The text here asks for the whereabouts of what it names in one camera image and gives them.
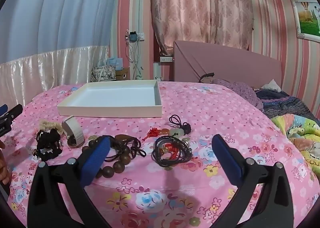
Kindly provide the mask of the person's left hand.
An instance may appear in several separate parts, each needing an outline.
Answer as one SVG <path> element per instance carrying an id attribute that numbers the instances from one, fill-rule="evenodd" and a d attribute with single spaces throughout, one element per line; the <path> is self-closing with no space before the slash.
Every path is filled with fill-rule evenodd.
<path id="1" fill-rule="evenodd" d="M 2 150 L 5 149 L 5 144 L 0 141 L 0 180 L 4 185 L 7 185 L 11 180 L 11 173 L 7 168 L 7 163 L 5 161 Z"/>

